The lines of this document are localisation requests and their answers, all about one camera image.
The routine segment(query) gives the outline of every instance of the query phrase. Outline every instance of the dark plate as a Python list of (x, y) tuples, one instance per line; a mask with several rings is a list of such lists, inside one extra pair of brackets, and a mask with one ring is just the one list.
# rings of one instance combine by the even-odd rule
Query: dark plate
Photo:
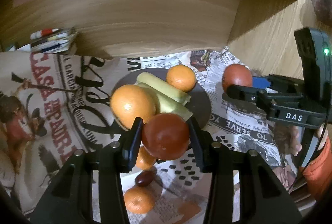
[[(152, 67), (150, 69), (140, 69), (127, 74), (121, 80), (119, 80), (114, 86), (113, 91), (115, 91), (116, 89), (125, 84), (136, 83), (137, 76), (145, 71), (166, 81), (166, 75), (168, 69), (159, 69), (156, 67)], [(195, 87), (190, 92), (188, 92), (188, 94), (191, 95), (191, 99), (189, 103), (185, 105), (185, 107), (194, 114), (193, 116), (196, 118), (198, 125), (202, 129), (206, 126), (206, 124), (210, 120), (210, 115), (211, 115), (210, 99), (205, 90), (198, 83), (196, 83)]]

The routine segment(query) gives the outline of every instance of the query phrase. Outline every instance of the green vegetable stick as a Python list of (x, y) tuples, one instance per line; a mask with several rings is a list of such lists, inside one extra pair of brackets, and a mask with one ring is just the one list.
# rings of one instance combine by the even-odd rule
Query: green vegetable stick
[(181, 116), (185, 121), (193, 115), (193, 113), (185, 106), (157, 91), (146, 83), (138, 82), (136, 85), (144, 88), (144, 90), (152, 97), (154, 103), (156, 104), (156, 113), (175, 113)]
[(168, 84), (162, 79), (159, 79), (158, 77), (152, 75), (149, 72), (142, 72), (140, 75), (138, 75), (136, 81), (150, 85), (157, 91), (172, 98), (173, 100), (179, 102), (182, 105), (186, 105), (191, 98), (191, 96), (187, 93), (175, 88), (174, 86)]

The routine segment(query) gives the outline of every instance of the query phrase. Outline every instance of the orange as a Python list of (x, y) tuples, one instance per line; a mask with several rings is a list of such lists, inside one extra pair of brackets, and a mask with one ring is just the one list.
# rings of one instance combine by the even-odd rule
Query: orange
[(140, 169), (150, 169), (156, 162), (156, 158), (151, 156), (144, 146), (141, 146), (138, 151), (136, 160), (136, 167)]
[(142, 118), (146, 123), (156, 113), (150, 95), (133, 84), (126, 84), (115, 90), (111, 96), (110, 106), (114, 115), (127, 129), (132, 128), (136, 117)]
[(135, 214), (146, 214), (154, 207), (153, 194), (145, 187), (134, 186), (123, 195), (126, 208)]
[(196, 75), (191, 68), (185, 65), (177, 65), (168, 70), (166, 81), (175, 88), (189, 92), (195, 87)]

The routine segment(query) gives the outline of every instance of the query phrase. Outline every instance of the black cable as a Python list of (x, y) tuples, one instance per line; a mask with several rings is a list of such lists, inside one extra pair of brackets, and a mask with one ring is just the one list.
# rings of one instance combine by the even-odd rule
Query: black cable
[[(316, 148), (315, 148), (314, 152), (317, 152), (318, 147), (319, 147), (320, 143), (322, 142), (322, 140), (324, 138), (324, 134), (325, 134), (326, 127), (327, 127), (327, 122), (329, 121), (331, 110), (332, 110), (332, 95), (330, 96), (330, 104), (329, 104), (329, 107), (328, 107), (327, 112), (326, 112), (326, 117), (325, 117), (325, 121), (324, 121), (323, 131), (322, 131), (322, 134), (321, 134), (321, 136), (320, 136), (320, 138), (318, 140), (318, 143), (316, 145)], [(302, 172), (300, 172), (301, 174), (304, 173), (304, 171), (306, 170), (306, 168), (308, 167), (308, 165), (310, 164), (310, 162), (313, 160), (313, 155), (311, 156), (311, 158), (308, 161), (308, 163), (305, 165), (305, 167), (302, 170)], [(292, 187), (298, 182), (298, 178), (299, 178), (299, 176), (297, 176), (296, 179), (295, 179), (295, 181), (293, 182), (293, 184), (291, 184), (291, 186), (288, 189), (288, 192), (290, 192), (292, 190)]]

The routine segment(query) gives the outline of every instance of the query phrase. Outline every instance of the wooden board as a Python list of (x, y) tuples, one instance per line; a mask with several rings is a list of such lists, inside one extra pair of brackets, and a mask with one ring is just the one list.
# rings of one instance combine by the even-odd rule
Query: wooden board
[(103, 58), (222, 48), (240, 0), (0, 0), (4, 46), (43, 28), (74, 26), (79, 54)]

